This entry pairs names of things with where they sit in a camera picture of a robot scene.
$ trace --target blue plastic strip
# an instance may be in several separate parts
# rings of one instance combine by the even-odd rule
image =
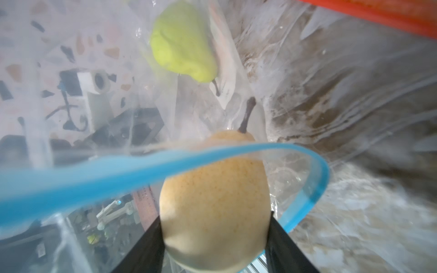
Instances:
[[[329,181],[329,168],[317,153],[288,143],[253,143],[202,151],[169,150],[143,157],[106,156],[57,169],[11,169],[0,173],[0,225],[87,205],[153,184],[219,160],[269,149],[291,149],[312,157],[308,179],[284,212],[287,232],[312,209]]]

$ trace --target orange object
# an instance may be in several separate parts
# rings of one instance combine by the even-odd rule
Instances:
[[[437,0],[303,0],[354,17],[437,39]]]

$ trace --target plastic bag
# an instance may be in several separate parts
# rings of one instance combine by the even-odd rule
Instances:
[[[107,237],[105,241],[113,239],[107,233],[109,233],[108,229],[110,230],[111,224],[118,222],[118,219],[115,221],[117,217],[113,215],[117,211],[109,213],[118,206],[118,202],[121,203],[121,199],[115,198],[103,208],[93,206],[93,202],[111,196],[122,196],[122,193],[128,193],[144,185],[158,183],[167,176],[233,156],[260,159],[270,165],[276,164],[278,167],[283,164],[284,158],[292,156],[299,160],[297,166],[300,170],[297,178],[302,183],[296,185],[295,194],[288,198],[288,207],[278,216],[279,223],[286,232],[290,232],[311,210],[329,180],[328,166],[319,155],[292,144],[207,141],[195,145],[168,145],[167,147],[168,149],[164,149],[165,146],[158,145],[154,148],[149,145],[144,147],[142,152],[144,156],[103,156],[57,169],[3,171],[0,174],[3,188],[0,195],[2,207],[0,225],[8,226],[29,219],[42,219],[57,211],[85,206],[88,207],[86,214],[88,220],[76,222],[77,216],[73,219],[71,216],[75,215],[74,213],[70,214],[69,219],[72,225],[81,223],[83,230],[75,227],[76,232],[82,237],[86,235],[91,248],[95,248],[93,242],[98,238],[95,234],[98,231],[104,231],[104,236]],[[274,186],[275,180],[272,179],[272,173],[267,172],[267,177],[270,182],[273,182],[269,186]],[[158,198],[153,191],[150,191],[150,194],[155,200]],[[148,207],[149,210],[152,208],[157,210],[156,204]],[[130,214],[140,210],[131,206],[126,208],[123,214],[129,215],[128,209],[132,210]],[[143,225],[150,218],[156,217],[153,213],[155,212],[149,211],[151,217],[141,219]],[[100,243],[104,241],[102,236],[97,240]],[[111,268],[118,262],[119,260],[113,259],[112,263],[107,264],[107,261],[105,264]]]

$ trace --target clear plastic bag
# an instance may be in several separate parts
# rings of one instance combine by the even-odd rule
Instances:
[[[7,227],[32,219],[44,219],[57,211],[83,207],[68,213],[68,223],[71,223],[69,228],[74,226],[82,244],[86,244],[84,239],[87,238],[89,249],[84,250],[85,252],[94,251],[94,256],[88,259],[92,264],[89,267],[103,263],[106,269],[102,270],[106,272],[117,265],[124,252],[118,251],[110,262],[109,258],[102,262],[102,258],[96,255],[96,249],[120,247],[114,243],[117,235],[123,234],[122,228],[128,225],[126,222],[129,221],[129,215],[137,215],[136,220],[130,220],[131,225],[135,225],[134,221],[137,222],[137,229],[139,220],[145,228],[153,222],[159,211],[156,203],[159,193],[152,185],[159,184],[165,177],[240,156],[244,159],[263,160],[271,168],[276,166],[277,171],[274,173],[267,169],[269,187],[276,187],[278,175],[283,172],[281,165],[284,159],[294,158],[296,181],[300,183],[294,185],[293,194],[287,198],[286,204],[277,205],[282,212],[277,216],[279,223],[287,232],[312,209],[329,180],[326,162],[316,153],[293,144],[208,140],[196,144],[149,145],[141,149],[142,151],[135,151],[138,155],[136,157],[107,155],[57,169],[3,171],[0,174],[3,183],[0,195],[0,225]],[[126,193],[145,185],[149,185],[146,194],[140,196],[135,193],[139,200],[135,196],[126,199]],[[93,204],[105,198],[109,198],[104,202],[105,206]],[[66,225],[62,218],[59,221]],[[36,230],[41,228],[44,226],[39,224]],[[137,238],[131,236],[132,243],[135,243],[141,232],[137,235]]]
[[[154,146],[157,142],[189,138],[199,145],[213,132],[239,126],[252,92],[215,0],[191,4],[205,19],[219,67],[215,80],[225,96],[217,97],[214,84],[168,72],[153,58],[153,23],[173,2],[0,3],[0,250],[21,254],[9,260],[21,268],[4,256],[4,264],[11,265],[5,272],[109,272],[157,216],[162,179],[196,165],[167,166],[172,173],[131,177],[134,183],[127,182],[126,171],[159,163],[165,155],[187,162],[184,156],[194,153],[187,142]],[[247,129],[257,141],[266,140],[261,104]],[[251,152],[251,145],[225,150],[237,155]],[[311,151],[288,147],[310,154],[305,159],[287,153],[287,160],[299,162],[294,183],[284,180],[291,176],[281,170],[280,153],[260,156],[271,192],[288,185],[290,195],[274,201],[272,209],[289,231],[322,193],[327,169]],[[156,153],[144,156],[145,151]],[[202,164],[212,162],[210,154],[203,156]],[[113,184],[102,180],[121,176]],[[294,197],[300,202],[291,206]],[[176,270],[173,262],[165,264]]]

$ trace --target yellow pear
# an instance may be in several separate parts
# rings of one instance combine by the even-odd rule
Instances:
[[[255,98],[237,131],[210,139],[254,141],[246,132]],[[236,273],[264,250],[271,217],[263,162],[234,157],[165,180],[160,219],[166,249],[194,272]]]
[[[200,83],[217,76],[217,62],[208,42],[207,25],[196,8],[179,0],[170,4],[155,20],[150,46],[163,68],[190,75]]]

